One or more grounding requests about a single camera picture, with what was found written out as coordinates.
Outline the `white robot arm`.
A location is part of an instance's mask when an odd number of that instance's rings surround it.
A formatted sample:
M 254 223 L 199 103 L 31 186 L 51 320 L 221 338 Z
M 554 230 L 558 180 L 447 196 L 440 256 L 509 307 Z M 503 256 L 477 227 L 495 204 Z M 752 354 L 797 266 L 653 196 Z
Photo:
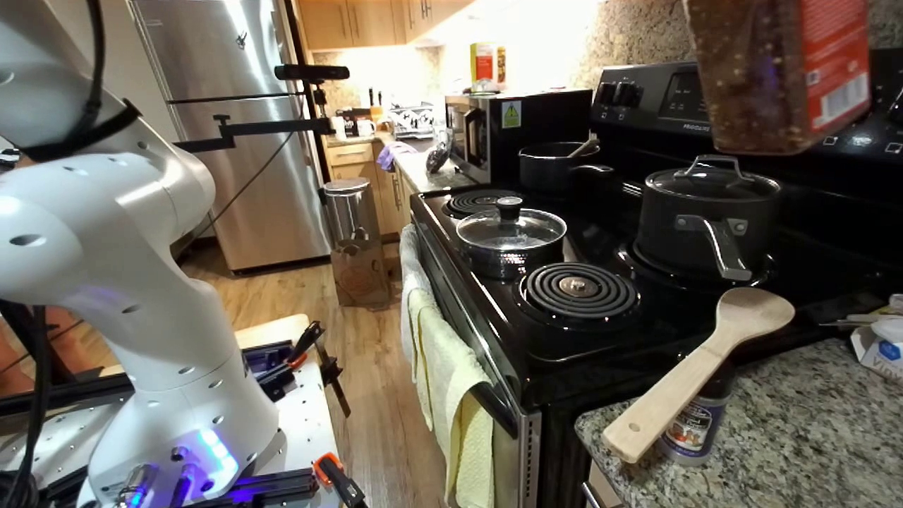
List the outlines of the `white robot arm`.
M 271 447 L 276 409 L 251 378 L 216 289 L 169 245 L 216 200 L 213 173 L 101 89 L 45 0 L 0 0 L 0 297 L 91 321 L 132 385 L 98 438 L 101 508 L 213 503 Z

